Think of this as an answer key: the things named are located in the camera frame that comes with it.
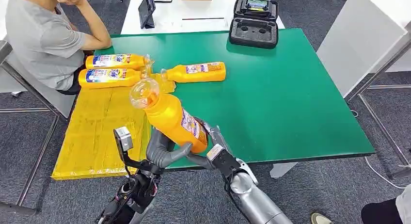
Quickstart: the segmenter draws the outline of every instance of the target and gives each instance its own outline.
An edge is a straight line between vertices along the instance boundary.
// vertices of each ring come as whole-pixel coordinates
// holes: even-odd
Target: detergent bottle
[[[88,56],[86,59],[87,69],[116,69],[129,68],[138,70],[150,61],[150,56],[140,56],[136,54],[108,54]]]
[[[84,69],[79,84],[84,89],[131,87],[141,80],[141,72],[133,69]]]
[[[145,111],[151,125],[173,142],[180,146],[193,143],[193,153],[201,153],[207,148],[204,127],[183,109],[177,97],[160,93],[154,79],[139,81],[130,91],[130,100],[134,107]]]
[[[164,79],[176,82],[209,82],[225,79],[223,62],[177,65],[173,69],[161,70]]]

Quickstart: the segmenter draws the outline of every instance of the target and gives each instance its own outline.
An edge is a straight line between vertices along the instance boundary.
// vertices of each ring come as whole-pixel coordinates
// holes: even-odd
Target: black case
[[[278,42],[278,3],[268,1],[269,15],[248,14],[241,11],[247,0],[236,0],[234,18],[231,21],[229,40],[231,44],[258,48],[274,48]]]

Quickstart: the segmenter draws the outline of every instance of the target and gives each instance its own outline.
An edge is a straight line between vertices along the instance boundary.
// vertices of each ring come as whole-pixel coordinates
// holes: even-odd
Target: man
[[[89,24],[91,35],[79,32],[59,3],[75,5]],[[83,50],[111,46],[110,35],[87,0],[9,0],[7,40],[34,77],[66,95],[80,91]]]
[[[411,224],[411,184],[397,198],[370,203],[361,210],[363,224]],[[312,224],[333,224],[319,213],[311,215]]]

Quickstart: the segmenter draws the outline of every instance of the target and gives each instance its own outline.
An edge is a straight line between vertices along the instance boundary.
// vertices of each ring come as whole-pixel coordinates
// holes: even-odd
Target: bottle label
[[[199,72],[209,72],[209,71],[216,71],[216,70],[221,70],[220,63],[204,63],[204,64],[194,64],[194,65],[186,66],[187,74],[195,74]]]
[[[200,140],[203,144],[207,144],[207,135],[203,126],[198,123],[186,110],[183,109],[183,118],[181,119],[181,126],[188,132],[192,133],[194,137]]]
[[[110,67],[130,63],[131,54],[110,54],[94,56],[94,67]]]
[[[92,69],[87,70],[87,82],[107,82],[109,80],[125,80],[126,69]]]

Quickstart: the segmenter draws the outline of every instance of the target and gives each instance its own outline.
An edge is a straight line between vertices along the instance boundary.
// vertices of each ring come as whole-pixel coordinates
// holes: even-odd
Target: clear bottle cap
[[[143,69],[141,70],[141,78],[146,79],[150,77],[151,73],[149,73],[149,68],[147,66],[144,66]]]
[[[167,80],[167,70],[166,69],[161,69],[160,71],[161,77],[163,78],[164,81]]]
[[[130,101],[135,108],[145,109],[158,101],[159,93],[157,81],[151,78],[143,79],[131,88]]]
[[[144,62],[146,65],[153,65],[154,60],[150,58],[150,54],[146,54],[144,57]]]

